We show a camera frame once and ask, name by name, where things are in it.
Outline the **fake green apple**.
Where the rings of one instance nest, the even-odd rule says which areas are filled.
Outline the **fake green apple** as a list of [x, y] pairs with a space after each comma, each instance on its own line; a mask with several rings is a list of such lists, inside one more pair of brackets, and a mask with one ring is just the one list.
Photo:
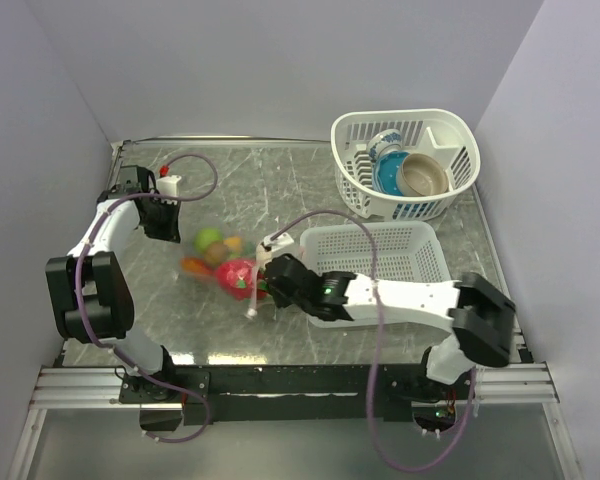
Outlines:
[[193, 240], [194, 248], [203, 254], [210, 245], [216, 242], [222, 242], [224, 239], [221, 230], [212, 227], [206, 227], [198, 230]]

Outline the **fake carrot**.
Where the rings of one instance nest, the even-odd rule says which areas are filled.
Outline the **fake carrot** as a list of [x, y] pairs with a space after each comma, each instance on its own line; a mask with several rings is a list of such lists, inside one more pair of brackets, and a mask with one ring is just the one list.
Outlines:
[[197, 277], [211, 277], [213, 270], [201, 259], [196, 257], [182, 257], [180, 267], [184, 273]]

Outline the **fake brown kiwi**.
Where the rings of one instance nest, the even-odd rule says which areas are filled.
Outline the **fake brown kiwi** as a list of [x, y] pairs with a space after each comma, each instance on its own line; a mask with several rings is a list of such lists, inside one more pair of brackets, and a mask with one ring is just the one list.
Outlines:
[[231, 250], [223, 242], [214, 242], [204, 251], [203, 259], [212, 269], [229, 259]]

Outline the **fake orange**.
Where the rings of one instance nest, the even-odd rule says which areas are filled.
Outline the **fake orange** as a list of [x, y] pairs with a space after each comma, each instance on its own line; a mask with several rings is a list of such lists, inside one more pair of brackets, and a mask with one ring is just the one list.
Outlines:
[[239, 236], [226, 237], [223, 243], [232, 254], [241, 255], [244, 251], [244, 240]]

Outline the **clear zip top bag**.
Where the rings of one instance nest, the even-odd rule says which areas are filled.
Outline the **clear zip top bag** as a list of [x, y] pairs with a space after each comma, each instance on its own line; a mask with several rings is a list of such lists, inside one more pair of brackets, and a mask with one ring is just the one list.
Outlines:
[[246, 316], [255, 318], [259, 304], [269, 295], [255, 250], [255, 245], [241, 235], [205, 226], [186, 242], [179, 267], [184, 274], [246, 302]]

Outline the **fake red dragon fruit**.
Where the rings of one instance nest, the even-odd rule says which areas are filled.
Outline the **fake red dragon fruit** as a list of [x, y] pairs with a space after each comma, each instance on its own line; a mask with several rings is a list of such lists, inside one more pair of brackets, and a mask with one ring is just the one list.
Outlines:
[[268, 287], [262, 272], [257, 272], [253, 279], [256, 262], [251, 258], [230, 259], [219, 265], [214, 277], [220, 288], [232, 298], [243, 301], [252, 297], [256, 291], [256, 299], [263, 300], [268, 295]]

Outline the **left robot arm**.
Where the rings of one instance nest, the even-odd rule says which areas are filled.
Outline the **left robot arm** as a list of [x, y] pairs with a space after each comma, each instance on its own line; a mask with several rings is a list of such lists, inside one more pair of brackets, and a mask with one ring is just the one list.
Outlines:
[[181, 241], [180, 204], [156, 197], [160, 187], [174, 196], [177, 185], [169, 178], [158, 180], [145, 167], [123, 167], [118, 183], [98, 197], [96, 216], [81, 242], [45, 266], [61, 337], [82, 344], [97, 339], [111, 348], [128, 375], [146, 373], [143, 390], [158, 402], [174, 397], [179, 378], [166, 348], [134, 326], [134, 303], [117, 256], [138, 227], [153, 240]]

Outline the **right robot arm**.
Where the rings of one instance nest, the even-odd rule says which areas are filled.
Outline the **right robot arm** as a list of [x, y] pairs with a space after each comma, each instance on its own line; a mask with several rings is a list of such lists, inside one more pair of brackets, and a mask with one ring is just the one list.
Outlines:
[[321, 275], [290, 254], [266, 264], [264, 280], [279, 308], [299, 307], [325, 322], [415, 323], [447, 334], [424, 356], [419, 390], [440, 398], [475, 366], [504, 368], [510, 350], [516, 307], [476, 273], [457, 281], [413, 283], [374, 281], [343, 271]]

